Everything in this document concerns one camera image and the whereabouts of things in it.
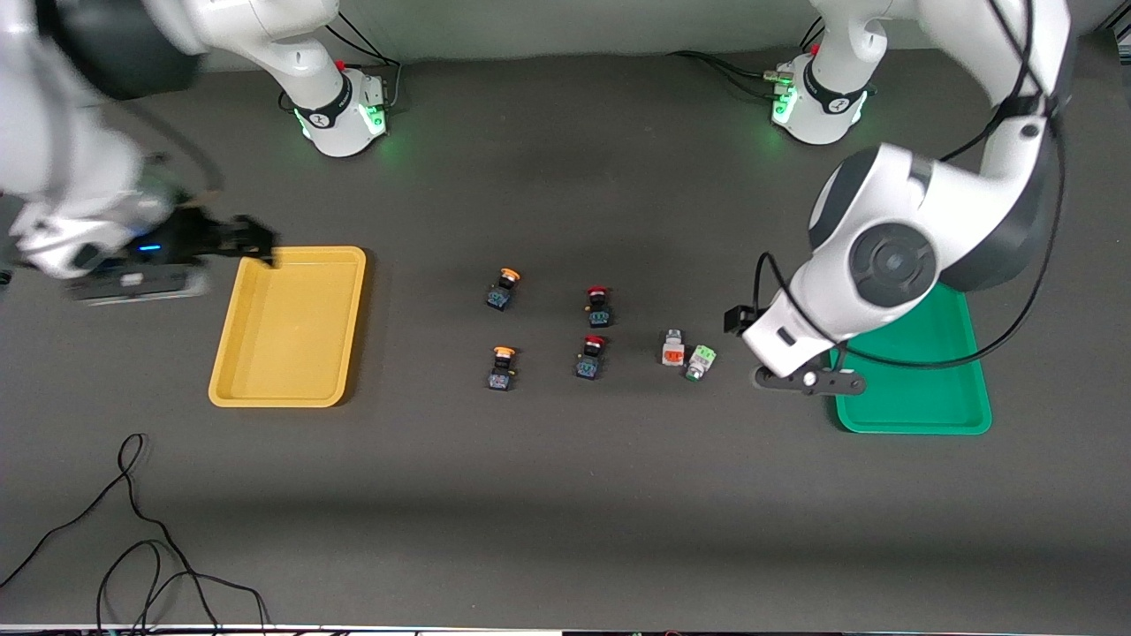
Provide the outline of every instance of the table surface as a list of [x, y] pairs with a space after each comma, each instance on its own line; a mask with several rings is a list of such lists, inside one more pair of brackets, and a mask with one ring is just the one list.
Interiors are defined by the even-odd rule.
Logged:
[[[847, 433], [824, 399], [751, 388], [753, 356], [720, 333], [758, 252], [806, 258], [840, 160], [880, 140], [939, 156], [985, 121], [940, 53], [888, 58], [831, 147], [676, 58], [414, 65], [390, 135], [344, 161], [274, 111], [266, 74], [147, 100], [223, 166], [215, 214], [371, 251], [355, 392], [330, 410], [209, 403], [234, 261], [214, 264], [210, 295], [105, 308], [17, 273], [0, 303], [0, 571], [141, 431], [143, 506], [280, 624], [1125, 634], [1131, 112], [1110, 40], [1080, 52], [1067, 221], [1031, 320], [985, 361], [986, 435]], [[506, 313], [482, 300], [501, 266], [524, 275]], [[1028, 276], [970, 298], [983, 336]], [[594, 284], [619, 324], [587, 383], [572, 364]], [[705, 381], [655, 362], [668, 327], [718, 350]], [[509, 394], [483, 387], [499, 344], [521, 350]], [[0, 622], [93, 621], [102, 574], [146, 536], [112, 495], [0, 595]], [[150, 568], [113, 581], [121, 618]], [[224, 622], [256, 620], [245, 595], [211, 598]], [[178, 601], [164, 620], [204, 621], [187, 588]]]

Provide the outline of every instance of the black cable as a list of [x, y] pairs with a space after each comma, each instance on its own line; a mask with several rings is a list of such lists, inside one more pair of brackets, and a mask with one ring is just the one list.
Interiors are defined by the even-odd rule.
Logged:
[[[990, 7], [991, 10], [994, 11], [994, 16], [998, 18], [998, 24], [1005, 32], [1005, 35], [1010, 41], [1010, 44], [1013, 46], [1015, 52], [1018, 54], [1018, 59], [1020, 60], [1020, 67], [1018, 68], [1017, 71], [1017, 79], [1013, 80], [1013, 88], [1009, 92], [1009, 96], [1007, 97], [1007, 98], [1012, 98], [1020, 95], [1021, 89], [1025, 87], [1025, 78], [1031, 72], [1028, 66], [1028, 59], [1030, 53], [1033, 52], [1033, 6], [1031, 3], [1027, 5], [1026, 31], [1028, 35], [1025, 38], [1024, 48], [1019, 48], [1017, 45], [1017, 41], [1013, 38], [1012, 32], [1010, 32], [1009, 27], [1005, 26], [1004, 22], [1005, 17], [1002, 15], [1001, 8], [998, 7], [996, 2], [991, 0]], [[1037, 86], [1037, 89], [1044, 93], [1044, 88], [1041, 87], [1041, 84], [1037, 81], [1036, 76], [1034, 76], [1033, 80], [1034, 84]], [[999, 115], [994, 114], [994, 117], [985, 124], [985, 128], [978, 131], [977, 135], [975, 135], [973, 138], [970, 138], [961, 146], [943, 155], [939, 161], [947, 163], [950, 160], [966, 153], [974, 146], [978, 145], [979, 141], [983, 141], [984, 139], [993, 135], [994, 130], [998, 129], [998, 126], [1001, 123], [1001, 121], [1002, 120], [999, 119]]]
[[761, 72], [758, 72], [758, 71], [754, 71], [754, 70], [748, 70], [748, 69], [744, 69], [742, 67], [734, 66], [733, 63], [724, 60], [723, 58], [719, 58], [718, 55], [711, 55], [710, 53], [703, 53], [702, 51], [689, 51], [687, 49], [683, 49], [683, 50], [680, 50], [680, 51], [673, 51], [673, 52], [668, 53], [668, 55], [676, 55], [676, 57], [680, 57], [680, 58], [694, 58], [697, 60], [702, 60], [702, 61], [705, 61], [705, 62], [707, 62], [709, 65], [717, 65], [719, 67], [723, 67], [724, 69], [726, 69], [726, 70], [728, 70], [728, 71], [731, 71], [731, 72], [733, 72], [735, 75], [741, 75], [742, 77], [749, 77], [751, 79], [761, 79], [762, 78], [762, 74]]
[[802, 44], [801, 44], [802, 52], [804, 52], [806, 49], [809, 49], [810, 45], [813, 44], [813, 42], [817, 42], [817, 38], [820, 37], [822, 33], [824, 33], [824, 27], [823, 26], [821, 27], [820, 31], [818, 31], [817, 33], [814, 33], [812, 37], [810, 37], [805, 42], [802, 42]]
[[729, 62], [726, 62], [724, 60], [719, 60], [719, 59], [715, 58], [714, 55], [708, 55], [707, 53], [699, 53], [698, 51], [675, 51], [674, 53], [668, 53], [668, 54], [670, 55], [683, 57], [683, 58], [692, 58], [692, 59], [697, 59], [697, 60], [702, 61], [708, 67], [715, 69], [715, 71], [717, 71], [719, 75], [722, 75], [723, 78], [726, 79], [732, 86], [734, 86], [739, 91], [742, 91], [746, 95], [750, 95], [752, 97], [758, 97], [760, 100], [766, 100], [768, 102], [774, 102], [774, 101], [777, 100], [776, 95], [772, 95], [770, 93], [762, 93], [761, 91], [754, 91], [750, 86], [746, 86], [745, 84], [743, 84], [742, 81], [740, 81], [740, 79], [737, 77], [731, 75], [731, 72], [727, 72], [729, 68], [737, 69], [739, 71], [742, 71], [744, 74], [752, 74], [752, 71], [746, 71], [744, 69], [740, 69], [739, 67], [735, 67], [734, 65], [731, 65]]
[[377, 55], [379, 59], [385, 60], [386, 63], [394, 65], [394, 66], [400, 66], [400, 62], [398, 62], [397, 60], [394, 60], [392, 58], [386, 58], [381, 53], [381, 51], [378, 50], [377, 46], [373, 46], [373, 43], [369, 41], [369, 37], [365, 37], [365, 34], [362, 33], [361, 31], [359, 31], [357, 27], [354, 26], [352, 22], [349, 22], [349, 18], [347, 18], [345, 14], [343, 14], [343, 12], [339, 11], [338, 12], [338, 17], [342, 18], [342, 22], [346, 23], [346, 26], [348, 26], [354, 33], [356, 33], [357, 37], [361, 37], [361, 41], [364, 42], [365, 45], [368, 45], [370, 48], [370, 50], [372, 51], [372, 53], [371, 53], [372, 55]]
[[[128, 453], [128, 450], [131, 448], [131, 445], [136, 445], [136, 447], [132, 450], [132, 455], [130, 455]], [[211, 575], [208, 575], [208, 574], [202, 574], [202, 573], [199, 573], [196, 569], [193, 569], [192, 566], [189, 564], [188, 557], [184, 555], [184, 551], [181, 550], [181, 548], [180, 548], [180, 545], [178, 545], [176, 541], [173, 540], [173, 536], [172, 536], [172, 534], [169, 531], [169, 526], [166, 526], [163, 522], [161, 522], [158, 519], [155, 519], [155, 518], [153, 518], [153, 517], [150, 517], [150, 516], [148, 516], [145, 513], [141, 512], [141, 508], [140, 508], [140, 506], [138, 505], [138, 501], [137, 501], [137, 491], [135, 490], [133, 475], [131, 474], [131, 471], [137, 465], [139, 458], [141, 457], [141, 453], [143, 453], [144, 449], [145, 449], [145, 437], [141, 433], [132, 433], [132, 435], [128, 436], [122, 441], [122, 445], [118, 449], [118, 470], [119, 470], [118, 476], [115, 476], [110, 483], [107, 483], [105, 485], [105, 488], [103, 488], [102, 491], [98, 492], [98, 496], [94, 498], [94, 501], [92, 501], [90, 505], [86, 507], [86, 509], [84, 509], [81, 513], [79, 513], [78, 516], [76, 516], [71, 521], [69, 521], [69, 522], [67, 522], [67, 523], [64, 523], [64, 524], [62, 524], [62, 525], [60, 525], [58, 527], [54, 527], [54, 528], [48, 531], [48, 533], [44, 534], [42, 539], [40, 539], [38, 543], [35, 544], [35, 547], [27, 555], [27, 557], [25, 557], [24, 560], [16, 567], [16, 569], [12, 570], [11, 574], [9, 574], [3, 579], [2, 583], [0, 583], [0, 588], [3, 588], [5, 586], [7, 586], [20, 571], [24, 570], [24, 568], [36, 557], [36, 555], [38, 555], [40, 550], [48, 542], [48, 540], [51, 539], [52, 535], [54, 535], [57, 532], [60, 532], [62, 530], [66, 530], [66, 528], [68, 528], [68, 527], [70, 527], [72, 525], [75, 525], [76, 523], [78, 523], [79, 521], [81, 521], [83, 518], [85, 518], [87, 515], [90, 514], [90, 512], [93, 512], [98, 506], [98, 504], [102, 502], [102, 500], [106, 497], [106, 493], [109, 493], [120, 482], [124, 481], [126, 485], [127, 485], [127, 489], [128, 489], [128, 493], [129, 493], [130, 509], [133, 512], [133, 515], [136, 517], [138, 517], [139, 519], [141, 519], [141, 521], [152, 523], [152, 524], [156, 525], [157, 527], [159, 527], [161, 532], [162, 532], [162, 534], [164, 536], [164, 541], [157, 540], [157, 539], [147, 539], [147, 540], [138, 541], [137, 543], [135, 543], [133, 545], [131, 545], [130, 548], [128, 548], [124, 552], [122, 552], [118, 557], [118, 559], [113, 562], [113, 565], [110, 566], [110, 569], [103, 576], [102, 583], [98, 586], [98, 596], [97, 596], [97, 603], [96, 603], [96, 608], [95, 608], [95, 617], [96, 617], [96, 619], [98, 621], [98, 628], [100, 628], [98, 633], [101, 634], [101, 631], [102, 631], [102, 629], [101, 629], [101, 626], [102, 626], [102, 599], [103, 599], [103, 596], [105, 594], [105, 588], [106, 588], [106, 585], [109, 584], [110, 577], [113, 575], [113, 573], [118, 568], [118, 566], [130, 553], [132, 553], [135, 550], [140, 549], [141, 547], [148, 547], [150, 550], [153, 550], [153, 552], [154, 552], [154, 559], [156, 561], [156, 568], [155, 568], [156, 571], [154, 574], [154, 581], [149, 585], [149, 592], [146, 594], [145, 607], [143, 608], [141, 613], [138, 617], [138, 620], [135, 622], [135, 625], [138, 625], [138, 624], [141, 625], [141, 630], [143, 631], [145, 631], [145, 622], [146, 622], [146, 620], [148, 618], [148, 611], [149, 611], [149, 609], [153, 607], [153, 604], [159, 598], [161, 593], [169, 586], [169, 584], [172, 581], [176, 579], [176, 578], [180, 578], [181, 576], [189, 576], [189, 577], [192, 578], [192, 583], [193, 583], [193, 585], [195, 585], [195, 587], [197, 590], [197, 596], [200, 599], [200, 605], [205, 610], [205, 613], [208, 616], [208, 619], [211, 621], [213, 626], [216, 629], [219, 629], [219, 625], [221, 624], [216, 619], [216, 614], [213, 612], [211, 607], [208, 604], [208, 599], [205, 596], [204, 588], [200, 585], [200, 579], [210, 581], [210, 582], [214, 582], [214, 583], [218, 583], [221, 585], [224, 585], [224, 586], [227, 586], [227, 587], [231, 587], [231, 588], [234, 588], [234, 590], [241, 590], [241, 591], [244, 591], [244, 592], [248, 592], [248, 593], [254, 595], [256, 596], [257, 609], [259, 610], [259, 614], [260, 614], [260, 627], [262, 627], [264, 630], [266, 631], [266, 625], [267, 625], [267, 622], [271, 622], [270, 621], [270, 613], [267, 611], [267, 605], [264, 602], [264, 598], [262, 598], [262, 595], [258, 591], [256, 591], [256, 590], [253, 590], [251, 587], [244, 586], [244, 585], [240, 585], [240, 584], [236, 584], [236, 583], [232, 583], [230, 581], [225, 581], [223, 578], [217, 577], [217, 576], [211, 576]], [[161, 587], [157, 587], [156, 591], [155, 591], [156, 582], [161, 577], [161, 562], [162, 562], [162, 560], [161, 560], [161, 552], [159, 552], [159, 550], [157, 550], [157, 548], [166, 548], [170, 551], [172, 551], [174, 555], [176, 555], [176, 558], [180, 560], [181, 566], [184, 569], [182, 571], [178, 573], [178, 574], [172, 575], [169, 579], [165, 581], [164, 584], [161, 585]]]
[[805, 52], [805, 41], [808, 41], [808, 40], [809, 40], [809, 35], [810, 35], [811, 33], [813, 33], [813, 29], [814, 29], [814, 28], [817, 28], [817, 25], [821, 24], [821, 20], [822, 20], [822, 19], [824, 19], [824, 18], [823, 18], [823, 17], [821, 17], [821, 16], [818, 16], [818, 17], [817, 17], [817, 19], [815, 19], [815, 20], [813, 20], [813, 24], [809, 25], [809, 28], [808, 28], [808, 29], [805, 29], [805, 35], [802, 35], [802, 36], [801, 36], [801, 43], [798, 43], [798, 44], [797, 44], [797, 48], [800, 48], [800, 49], [801, 49], [801, 52], [802, 52], [802, 53], [804, 53], [804, 52]]
[[1120, 20], [1122, 20], [1128, 15], [1129, 11], [1131, 11], [1131, 5], [1123, 7], [1123, 10], [1120, 11], [1115, 17], [1111, 19], [1111, 22], [1107, 23], [1107, 28], [1114, 29], [1115, 26], [1120, 24]]
[[122, 552], [116, 560], [114, 560], [113, 565], [110, 566], [110, 569], [106, 570], [106, 574], [102, 575], [102, 583], [98, 584], [98, 593], [95, 596], [95, 602], [94, 602], [94, 621], [96, 627], [95, 634], [102, 634], [102, 601], [106, 595], [106, 586], [110, 584], [110, 577], [113, 576], [114, 570], [118, 569], [118, 566], [121, 565], [123, 560], [126, 560], [126, 557], [129, 557], [138, 548], [149, 548], [149, 550], [153, 551], [154, 566], [155, 566], [153, 573], [153, 582], [149, 583], [149, 592], [146, 593], [146, 607], [141, 610], [141, 616], [139, 618], [141, 622], [141, 628], [143, 630], [145, 629], [145, 621], [149, 613], [149, 599], [153, 598], [154, 590], [156, 590], [157, 587], [157, 582], [161, 581], [161, 551], [157, 550], [158, 547], [167, 548], [164, 543], [157, 541], [156, 539], [144, 539], [141, 541], [138, 541], [133, 545], [127, 548], [126, 551]]
[[334, 37], [337, 37], [338, 40], [340, 40], [342, 42], [344, 42], [344, 43], [345, 43], [346, 45], [348, 45], [349, 48], [352, 48], [352, 49], [354, 49], [354, 50], [357, 50], [357, 51], [361, 51], [362, 53], [365, 53], [366, 55], [369, 55], [369, 57], [371, 57], [371, 58], [377, 58], [378, 60], [381, 60], [382, 62], [385, 62], [385, 63], [387, 63], [387, 65], [389, 63], [389, 62], [387, 62], [387, 61], [386, 61], [386, 60], [383, 59], [383, 57], [382, 57], [382, 55], [378, 55], [377, 53], [374, 53], [374, 52], [372, 52], [372, 51], [366, 51], [365, 49], [362, 49], [361, 46], [359, 46], [359, 45], [354, 44], [354, 43], [353, 43], [353, 42], [351, 42], [351, 41], [349, 41], [348, 38], [346, 38], [346, 37], [345, 37], [344, 35], [342, 35], [340, 33], [338, 33], [338, 32], [334, 31], [334, 27], [333, 27], [333, 26], [330, 26], [330, 25], [326, 25], [326, 31], [330, 32], [330, 35], [333, 35]]
[[[1033, 24], [1033, 16], [1034, 16], [1033, 0], [1026, 0], [1026, 12], [1027, 12], [1027, 23], [1028, 23], [1028, 25], [1027, 25], [1026, 44], [1024, 46], [1019, 42], [1017, 42], [1017, 38], [1013, 36], [1012, 32], [1009, 29], [1008, 24], [1007, 24], [1005, 18], [1004, 18], [1004, 15], [1001, 12], [1001, 8], [998, 7], [996, 1], [995, 0], [987, 0], [987, 2], [990, 3], [992, 10], [994, 11], [995, 17], [998, 18], [998, 23], [1001, 26], [1002, 31], [1004, 32], [1005, 36], [1009, 38], [1009, 41], [1010, 41], [1010, 43], [1011, 43], [1015, 52], [1017, 52], [1019, 54], [1019, 59], [1020, 59], [1020, 63], [1021, 63], [1021, 70], [1020, 70], [1021, 78], [1020, 78], [1019, 81], [1017, 81], [1015, 84], [1015, 91], [1020, 91], [1020, 87], [1024, 86], [1024, 78], [1025, 78], [1025, 76], [1031, 76], [1033, 77], [1033, 81], [1037, 86], [1037, 89], [1041, 91], [1042, 96], [1044, 96], [1046, 100], [1052, 101], [1053, 96], [1051, 94], [1048, 94], [1047, 92], [1045, 92], [1044, 87], [1041, 86], [1041, 83], [1037, 79], [1037, 76], [1033, 71], [1033, 68], [1031, 68], [1031, 66], [1029, 63], [1029, 58], [1026, 54], [1027, 52], [1031, 51], [1031, 43], [1033, 43], [1033, 31], [1034, 31], [1034, 24]], [[847, 343], [841, 343], [839, 345], [839, 347], [845, 353], [849, 353], [852, 355], [856, 355], [856, 356], [862, 358], [864, 360], [869, 360], [871, 362], [877, 362], [877, 363], [880, 363], [880, 364], [887, 364], [887, 366], [890, 366], [890, 367], [901, 367], [901, 368], [908, 368], [908, 369], [949, 369], [949, 368], [952, 368], [952, 367], [960, 367], [962, 364], [967, 364], [969, 362], [974, 362], [975, 360], [979, 360], [979, 359], [985, 358], [986, 355], [993, 353], [999, 347], [1001, 347], [1003, 344], [1005, 344], [1007, 342], [1009, 342], [1009, 340], [1013, 337], [1013, 335], [1018, 332], [1018, 329], [1021, 328], [1021, 326], [1026, 323], [1026, 320], [1028, 320], [1029, 315], [1030, 315], [1030, 312], [1033, 310], [1033, 306], [1036, 303], [1037, 296], [1041, 293], [1041, 289], [1044, 285], [1045, 274], [1048, 272], [1048, 264], [1052, 260], [1052, 252], [1053, 252], [1053, 247], [1054, 247], [1055, 241], [1056, 241], [1056, 233], [1057, 233], [1057, 230], [1060, 229], [1061, 213], [1063, 210], [1063, 204], [1064, 204], [1064, 190], [1065, 190], [1067, 181], [1068, 181], [1068, 170], [1067, 170], [1067, 166], [1065, 166], [1068, 149], [1067, 149], [1065, 143], [1064, 143], [1064, 130], [1063, 130], [1063, 124], [1061, 123], [1061, 120], [1060, 120], [1060, 113], [1056, 112], [1056, 111], [1052, 111], [1052, 112], [1047, 112], [1045, 115], [1048, 119], [1050, 136], [1052, 137], [1053, 144], [1054, 144], [1055, 149], [1056, 149], [1056, 165], [1057, 165], [1056, 204], [1055, 204], [1055, 208], [1053, 210], [1052, 226], [1050, 227], [1050, 231], [1048, 231], [1048, 240], [1047, 240], [1047, 243], [1045, 244], [1045, 253], [1044, 253], [1044, 257], [1042, 258], [1041, 267], [1037, 270], [1037, 276], [1036, 276], [1036, 280], [1033, 283], [1033, 289], [1029, 292], [1029, 296], [1028, 296], [1028, 299], [1026, 299], [1025, 304], [1021, 307], [1021, 311], [1018, 313], [1018, 316], [1013, 320], [1013, 323], [1000, 336], [998, 336], [996, 338], [994, 338], [994, 341], [991, 342], [990, 344], [987, 344], [986, 346], [984, 346], [984, 347], [975, 351], [974, 353], [970, 353], [968, 355], [964, 355], [961, 358], [956, 358], [953, 360], [943, 360], [943, 361], [939, 361], [939, 362], [921, 362], [921, 361], [893, 360], [893, 359], [890, 359], [890, 358], [883, 358], [883, 356], [880, 356], [880, 355], [873, 355], [871, 353], [865, 353], [863, 351], [857, 351], [857, 350], [854, 350], [851, 346], [848, 346]], [[753, 300], [754, 300], [756, 316], [758, 315], [759, 307], [760, 307], [759, 306], [759, 298], [758, 296], [759, 296], [759, 292], [760, 292], [760, 285], [761, 285], [762, 266], [763, 266], [765, 263], [769, 263], [770, 269], [774, 273], [774, 277], [776, 278], [778, 285], [780, 286], [780, 289], [783, 291], [783, 293], [785, 293], [786, 298], [789, 300], [789, 303], [793, 304], [794, 309], [797, 310], [797, 313], [801, 315], [801, 317], [805, 320], [805, 323], [808, 323], [810, 327], [812, 327], [818, 334], [820, 334], [821, 337], [826, 338], [829, 342], [837, 342], [836, 338], [834, 338], [832, 336], [830, 336], [828, 333], [824, 332], [824, 329], [822, 329], [819, 325], [817, 325], [817, 323], [813, 321], [813, 319], [810, 318], [809, 315], [805, 312], [805, 310], [802, 309], [801, 306], [797, 303], [797, 300], [794, 298], [793, 292], [789, 290], [789, 285], [786, 282], [785, 276], [782, 275], [782, 269], [778, 268], [777, 261], [774, 258], [774, 255], [771, 255], [770, 252], [763, 252], [758, 258], [758, 265], [754, 268], [754, 299]]]
[[[122, 456], [123, 456], [122, 454], [126, 453], [127, 446], [133, 438], [137, 438], [138, 447], [133, 454], [133, 459], [130, 462], [130, 465], [133, 465], [133, 463], [137, 462], [137, 458], [141, 455], [141, 449], [145, 447], [145, 437], [143, 437], [141, 433], [133, 433], [127, 437], [126, 441], [122, 441], [121, 448], [118, 449], [119, 469], [122, 469]], [[166, 526], [164, 522], [146, 516], [146, 514], [141, 512], [141, 508], [138, 506], [137, 493], [133, 490], [133, 476], [130, 475], [130, 473], [124, 470], [122, 470], [122, 472], [126, 474], [126, 489], [129, 492], [130, 509], [133, 510], [133, 516], [136, 516], [141, 521], [149, 522], [159, 527], [162, 535], [164, 535], [165, 538], [165, 543], [167, 543], [169, 547], [172, 548], [173, 552], [176, 555], [176, 558], [181, 560], [181, 566], [184, 567], [184, 569], [189, 570], [190, 573], [199, 574], [195, 569], [192, 569], [192, 566], [189, 564], [189, 558], [184, 556], [184, 551], [181, 550], [181, 547], [178, 545], [176, 541], [173, 540], [173, 535], [169, 532], [169, 526]], [[216, 620], [216, 614], [213, 613], [211, 608], [208, 605], [208, 599], [205, 598], [205, 591], [204, 587], [200, 586], [200, 581], [196, 576], [193, 576], [192, 583], [193, 585], [196, 585], [197, 595], [200, 598], [200, 605], [204, 608], [205, 613], [208, 614], [208, 620], [210, 620], [213, 625], [218, 625], [219, 621]]]
[[283, 103], [284, 98], [286, 98], [287, 101], [291, 100], [291, 97], [287, 96], [286, 91], [279, 91], [279, 96], [275, 100], [275, 104], [279, 108], [280, 111], [283, 111], [285, 113], [293, 112], [294, 111], [294, 102], [291, 102], [291, 108], [287, 108]]
[[[130, 440], [132, 437], [133, 436], [130, 436], [130, 437], [126, 438], [127, 441]], [[121, 482], [122, 480], [126, 479], [126, 473], [129, 472], [129, 471], [131, 471], [131, 470], [133, 470], [133, 465], [137, 463], [137, 461], [138, 461], [138, 457], [135, 456], [133, 459], [126, 466], [126, 469], [123, 469], [118, 474], [118, 476], [115, 476], [110, 483], [107, 483], [106, 487], [103, 488], [101, 492], [98, 492], [98, 496], [94, 498], [94, 501], [90, 501], [90, 505], [87, 506], [86, 509], [84, 509], [81, 513], [79, 513], [78, 516], [76, 516], [75, 518], [72, 518], [71, 521], [69, 521], [69, 522], [67, 522], [67, 523], [64, 523], [62, 525], [59, 525], [59, 526], [55, 526], [55, 527], [49, 530], [48, 533], [44, 534], [42, 539], [40, 539], [40, 542], [35, 544], [35, 548], [32, 548], [32, 551], [28, 552], [26, 557], [24, 557], [24, 560], [20, 561], [20, 564], [18, 566], [16, 566], [16, 569], [11, 570], [11, 574], [9, 574], [7, 577], [5, 577], [3, 582], [0, 582], [0, 590], [3, 590], [5, 587], [7, 587], [8, 584], [11, 583], [11, 581], [14, 578], [16, 578], [16, 576], [19, 575], [19, 573], [23, 571], [25, 567], [27, 567], [27, 564], [32, 562], [32, 559], [34, 559], [36, 557], [36, 555], [40, 553], [40, 550], [43, 549], [44, 543], [46, 543], [48, 540], [51, 539], [52, 535], [54, 535], [54, 533], [63, 531], [63, 530], [67, 530], [68, 527], [70, 527], [72, 525], [77, 524], [78, 522], [83, 521], [84, 518], [86, 518], [87, 515], [89, 515], [92, 512], [94, 512], [94, 509], [98, 506], [98, 504], [101, 504], [102, 500], [106, 497], [106, 493], [110, 492], [115, 485], [118, 485], [119, 482]]]
[[224, 172], [221, 171], [219, 166], [208, 153], [204, 152], [196, 143], [189, 139], [184, 134], [174, 128], [171, 123], [164, 119], [157, 117], [149, 110], [143, 108], [136, 101], [130, 102], [119, 102], [119, 105], [126, 112], [130, 113], [135, 118], [141, 120], [146, 126], [154, 129], [165, 139], [172, 141], [176, 147], [189, 157], [192, 163], [197, 165], [197, 169], [205, 177], [205, 191], [192, 198], [192, 200], [184, 204], [180, 204], [178, 207], [196, 207], [201, 206], [224, 191]]
[[[231, 581], [226, 581], [224, 578], [218, 577], [218, 576], [213, 576], [213, 575], [209, 575], [209, 574], [201, 574], [201, 573], [197, 573], [197, 571], [181, 570], [181, 571], [179, 571], [176, 574], [171, 575], [169, 578], [166, 578], [165, 582], [162, 583], [161, 587], [157, 588], [156, 593], [150, 594], [150, 595], [148, 595], [146, 598], [146, 604], [141, 609], [141, 614], [138, 616], [138, 619], [136, 621], [133, 621], [133, 627], [140, 626], [141, 629], [143, 629], [143, 631], [145, 631], [144, 616], [146, 614], [146, 612], [148, 612], [149, 609], [153, 608], [153, 605], [156, 604], [158, 600], [161, 600], [161, 595], [165, 593], [165, 591], [169, 588], [169, 586], [174, 581], [181, 578], [182, 576], [191, 577], [193, 581], [198, 579], [198, 578], [202, 578], [205, 581], [209, 581], [211, 583], [216, 583], [216, 584], [223, 585], [225, 587], [230, 587], [232, 590], [239, 590], [241, 592], [248, 592], [249, 594], [251, 594], [256, 599], [256, 610], [259, 613], [259, 628], [260, 628], [260, 631], [262, 631], [266, 635], [267, 624], [274, 624], [274, 621], [271, 620], [271, 614], [267, 610], [267, 602], [264, 601], [264, 596], [262, 596], [262, 594], [259, 593], [259, 591], [257, 591], [257, 590], [254, 590], [252, 587], [248, 587], [245, 585], [240, 585], [238, 583], [232, 583]], [[219, 624], [214, 624], [213, 627], [215, 627], [216, 629], [219, 629], [221, 625]]]

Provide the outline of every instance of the green tray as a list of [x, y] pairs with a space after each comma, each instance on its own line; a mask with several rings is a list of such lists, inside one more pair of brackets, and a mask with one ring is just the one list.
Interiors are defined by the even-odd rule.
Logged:
[[[942, 284], [906, 316], [852, 340], [853, 349], [897, 360], [950, 360], [977, 349], [966, 296]], [[832, 352], [836, 361], [836, 352]], [[852, 354], [846, 369], [867, 380], [862, 395], [837, 396], [837, 415], [853, 432], [981, 435], [990, 428], [982, 363], [916, 370]]]

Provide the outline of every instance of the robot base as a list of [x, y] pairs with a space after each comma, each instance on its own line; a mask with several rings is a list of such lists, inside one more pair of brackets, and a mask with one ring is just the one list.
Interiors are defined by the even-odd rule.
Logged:
[[[813, 55], [805, 53], [788, 62], [778, 65], [779, 72], [792, 72], [794, 78], [801, 78], [805, 66]], [[824, 146], [837, 141], [848, 132], [852, 124], [860, 121], [861, 108], [867, 98], [864, 93], [855, 104], [849, 104], [844, 112], [829, 114], [821, 103], [809, 94], [804, 81], [795, 81], [782, 95], [774, 110], [770, 111], [770, 122], [785, 128], [797, 140], [814, 146]]]
[[381, 78], [354, 69], [346, 69], [343, 75], [353, 85], [351, 103], [331, 127], [318, 128], [295, 111], [302, 134], [320, 153], [331, 157], [356, 155], [386, 131]]

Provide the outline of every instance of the robotic arm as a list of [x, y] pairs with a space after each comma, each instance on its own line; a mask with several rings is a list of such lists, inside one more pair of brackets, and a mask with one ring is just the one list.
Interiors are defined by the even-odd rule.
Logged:
[[[1051, 158], [1051, 89], [1063, 79], [1063, 0], [813, 0], [827, 24], [817, 55], [774, 115], [802, 141], [839, 139], [858, 118], [864, 85], [887, 41], [878, 19], [913, 18], [982, 85], [998, 114], [978, 174], [883, 144], [845, 160], [809, 223], [812, 258], [761, 316], [736, 308], [727, 327], [784, 378], [837, 343], [891, 323], [938, 283], [986, 289], [1019, 274], [1048, 230], [1043, 167]], [[1028, 68], [993, 11], [999, 8]]]
[[385, 132], [381, 81], [313, 38], [277, 42], [336, 15], [337, 0], [0, 2], [0, 191], [26, 201], [9, 232], [19, 260], [85, 300], [199, 293], [206, 253], [270, 263], [269, 230], [210, 220], [97, 103], [187, 88], [225, 49], [275, 77], [320, 152], [356, 154]]

